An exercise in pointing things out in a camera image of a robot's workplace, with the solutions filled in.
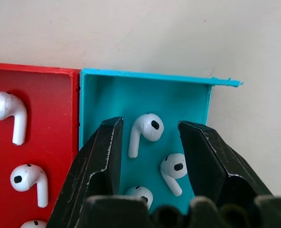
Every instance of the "earbud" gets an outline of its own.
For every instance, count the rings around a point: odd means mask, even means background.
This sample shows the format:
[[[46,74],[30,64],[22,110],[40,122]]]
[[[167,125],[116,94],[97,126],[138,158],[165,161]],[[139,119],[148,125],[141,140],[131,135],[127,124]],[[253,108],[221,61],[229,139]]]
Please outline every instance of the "earbud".
[[[26,137],[27,109],[18,97],[7,92],[0,92],[0,120],[9,116],[14,116],[12,142],[15,145],[22,145]]]
[[[139,153],[140,136],[143,136],[150,141],[157,141],[160,139],[164,132],[164,124],[162,120],[153,113],[141,115],[133,123],[128,156],[130,158],[136,158]]]
[[[22,224],[20,228],[46,228],[47,223],[39,220],[32,220]]]
[[[160,165],[160,173],[173,194],[180,196],[183,190],[175,179],[182,178],[187,174],[185,156],[181,153],[167,156]]]
[[[37,184],[37,203],[40,208],[48,204],[46,173],[36,165],[25,164],[16,167],[11,174],[11,185],[16,191],[28,191]]]
[[[126,196],[135,196],[137,198],[140,198],[147,204],[148,210],[151,207],[151,204],[153,202],[152,192],[149,189],[142,187],[142,186],[137,186],[137,187],[128,189],[126,191],[125,195]]]

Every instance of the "cyan plastic tray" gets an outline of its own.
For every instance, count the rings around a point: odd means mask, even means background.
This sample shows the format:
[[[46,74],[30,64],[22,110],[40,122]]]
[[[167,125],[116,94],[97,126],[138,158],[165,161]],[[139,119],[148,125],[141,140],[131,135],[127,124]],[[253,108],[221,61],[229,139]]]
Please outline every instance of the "cyan plastic tray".
[[[160,164],[171,153],[184,153],[178,132],[180,120],[206,123],[212,86],[238,87],[240,84],[231,79],[83,69],[80,78],[79,147],[103,120],[122,116],[120,194],[130,187],[141,185],[153,194],[150,212],[161,205],[173,205],[186,214],[189,201],[194,197],[188,176],[177,180],[183,194],[176,197],[160,174]],[[130,130],[133,122],[145,113],[157,114],[165,130],[157,142],[141,136],[139,155],[130,159]]]

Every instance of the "red tray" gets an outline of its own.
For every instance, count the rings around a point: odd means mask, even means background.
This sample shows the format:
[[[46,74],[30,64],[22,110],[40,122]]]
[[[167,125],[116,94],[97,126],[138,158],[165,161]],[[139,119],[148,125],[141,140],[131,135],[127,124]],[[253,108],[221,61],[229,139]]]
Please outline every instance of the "red tray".
[[[12,144],[13,117],[0,121],[0,228],[47,221],[77,153],[79,71],[0,64],[0,91],[18,96],[28,111],[26,142]],[[49,204],[37,206],[37,189],[15,191],[14,168],[31,163],[48,177]]]

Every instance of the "white wall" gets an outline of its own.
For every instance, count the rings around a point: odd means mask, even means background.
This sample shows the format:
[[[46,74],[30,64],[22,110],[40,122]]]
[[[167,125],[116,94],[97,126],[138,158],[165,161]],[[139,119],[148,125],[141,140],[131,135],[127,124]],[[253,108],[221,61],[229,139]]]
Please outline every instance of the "white wall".
[[[0,0],[0,62],[240,79],[208,125],[281,194],[281,0]]]

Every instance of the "wireless earbud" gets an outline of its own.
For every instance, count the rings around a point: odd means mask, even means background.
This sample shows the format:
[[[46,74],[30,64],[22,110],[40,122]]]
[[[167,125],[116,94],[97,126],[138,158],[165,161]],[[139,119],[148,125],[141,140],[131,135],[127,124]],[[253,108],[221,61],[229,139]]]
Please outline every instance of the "wireless earbud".
[[[139,153],[140,136],[143,136],[150,141],[157,141],[160,139],[164,132],[164,124],[162,120],[153,113],[141,115],[133,123],[128,156],[130,158],[136,158]]]
[[[40,208],[48,204],[46,173],[39,166],[25,164],[16,167],[11,174],[11,185],[16,191],[28,191],[37,184],[37,203]]]
[[[187,174],[185,156],[181,153],[173,153],[167,156],[160,165],[160,173],[173,194],[180,196],[183,190],[175,179],[182,178]]]
[[[151,207],[151,204],[153,202],[152,192],[149,189],[142,187],[142,186],[136,186],[136,187],[128,189],[126,191],[125,195],[126,196],[135,196],[137,198],[140,198],[147,204],[148,210]]]
[[[32,220],[22,224],[20,228],[46,228],[47,223],[39,220]]]
[[[26,137],[27,109],[18,97],[7,92],[0,92],[0,120],[9,116],[14,116],[12,142],[15,145],[22,145]]]

